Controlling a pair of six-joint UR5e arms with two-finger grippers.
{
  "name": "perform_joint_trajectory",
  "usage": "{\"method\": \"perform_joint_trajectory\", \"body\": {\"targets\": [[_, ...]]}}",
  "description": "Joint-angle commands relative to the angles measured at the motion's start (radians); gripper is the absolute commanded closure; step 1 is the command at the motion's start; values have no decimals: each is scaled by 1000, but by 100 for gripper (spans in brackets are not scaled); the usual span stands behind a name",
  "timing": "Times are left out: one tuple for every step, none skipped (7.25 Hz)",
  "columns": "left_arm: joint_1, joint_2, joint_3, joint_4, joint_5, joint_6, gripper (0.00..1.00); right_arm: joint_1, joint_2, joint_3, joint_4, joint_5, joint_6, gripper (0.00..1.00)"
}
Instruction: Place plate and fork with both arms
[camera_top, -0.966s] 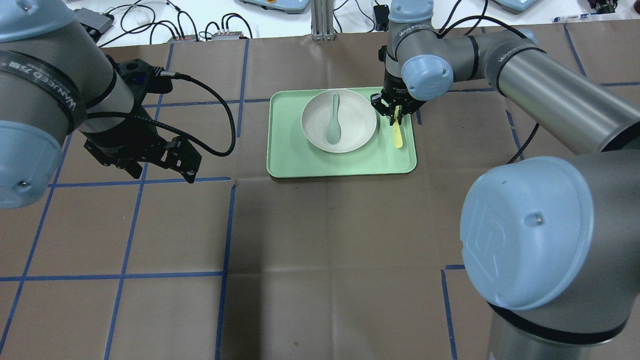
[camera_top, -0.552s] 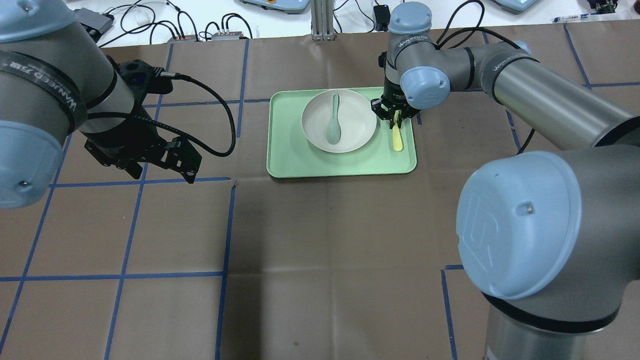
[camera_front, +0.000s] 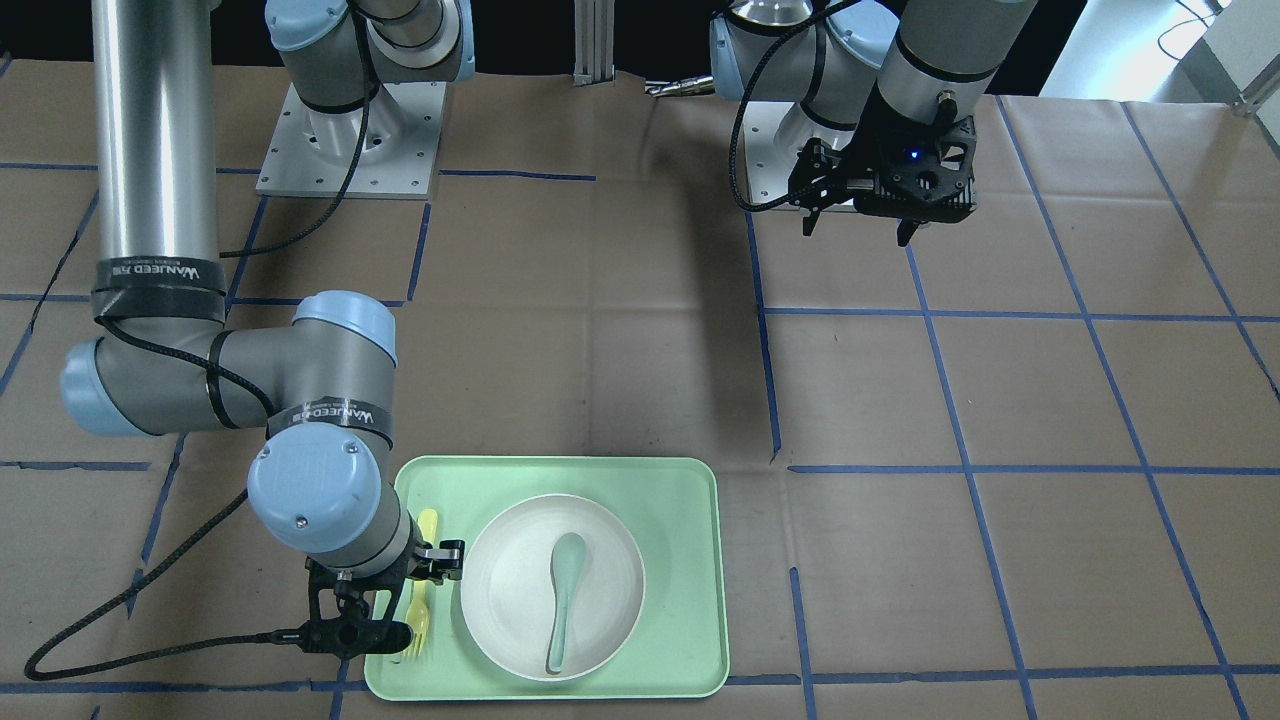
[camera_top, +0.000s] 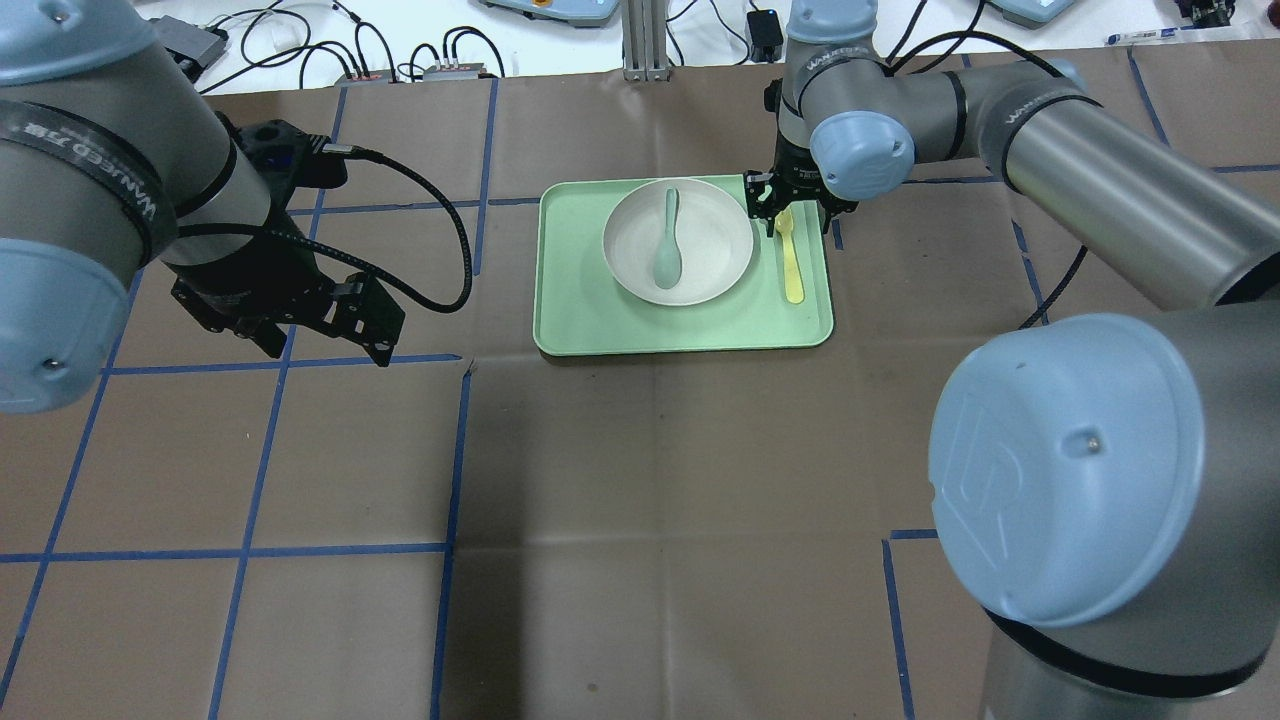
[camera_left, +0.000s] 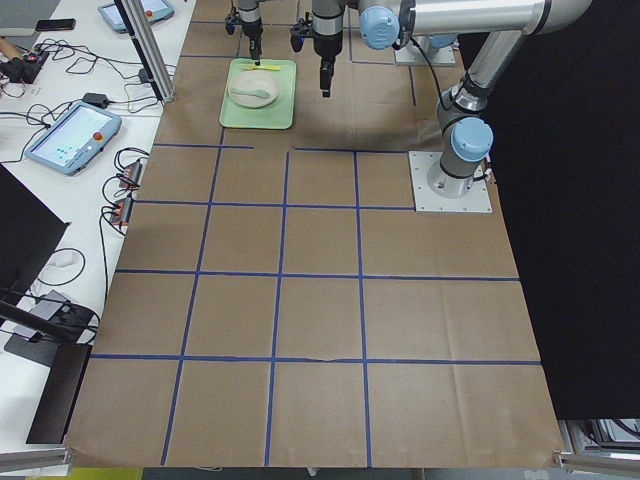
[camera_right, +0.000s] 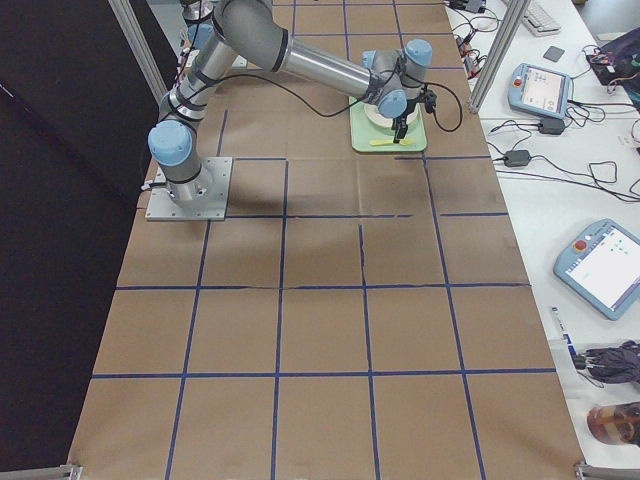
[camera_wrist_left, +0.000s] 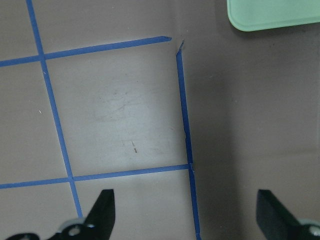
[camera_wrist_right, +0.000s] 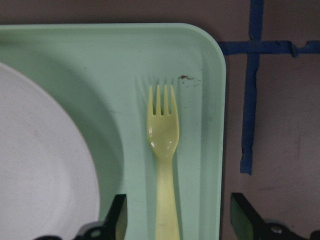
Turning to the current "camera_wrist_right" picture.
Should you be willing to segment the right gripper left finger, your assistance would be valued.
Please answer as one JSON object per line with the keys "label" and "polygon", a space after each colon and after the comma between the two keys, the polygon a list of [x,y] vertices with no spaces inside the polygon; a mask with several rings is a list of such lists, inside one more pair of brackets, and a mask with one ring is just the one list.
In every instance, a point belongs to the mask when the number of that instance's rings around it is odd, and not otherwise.
{"label": "right gripper left finger", "polygon": [[127,195],[115,195],[104,219],[104,240],[124,240],[128,226]]}

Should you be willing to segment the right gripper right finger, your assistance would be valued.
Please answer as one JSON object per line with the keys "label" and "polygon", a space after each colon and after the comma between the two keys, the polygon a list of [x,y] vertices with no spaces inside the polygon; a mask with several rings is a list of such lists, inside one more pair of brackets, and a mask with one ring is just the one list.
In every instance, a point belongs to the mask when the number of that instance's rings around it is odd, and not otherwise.
{"label": "right gripper right finger", "polygon": [[230,222],[238,240],[271,240],[266,222],[242,193],[231,194]]}

